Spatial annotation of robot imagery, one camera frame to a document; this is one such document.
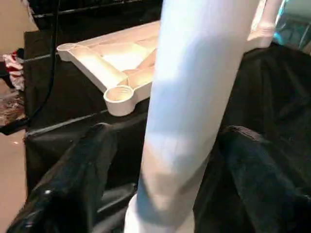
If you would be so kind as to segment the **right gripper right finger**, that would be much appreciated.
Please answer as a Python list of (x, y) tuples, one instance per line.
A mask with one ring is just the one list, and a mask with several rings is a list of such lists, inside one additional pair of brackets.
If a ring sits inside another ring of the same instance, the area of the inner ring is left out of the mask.
[(235, 125), (224, 128), (218, 142), (255, 232), (311, 231), (311, 185), (290, 166), (284, 151)]

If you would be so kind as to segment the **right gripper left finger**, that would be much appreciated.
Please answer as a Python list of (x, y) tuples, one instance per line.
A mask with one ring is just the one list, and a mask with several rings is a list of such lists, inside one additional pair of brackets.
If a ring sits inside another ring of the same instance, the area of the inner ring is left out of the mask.
[(116, 151), (107, 125), (91, 127), (42, 177), (7, 232), (92, 232)]

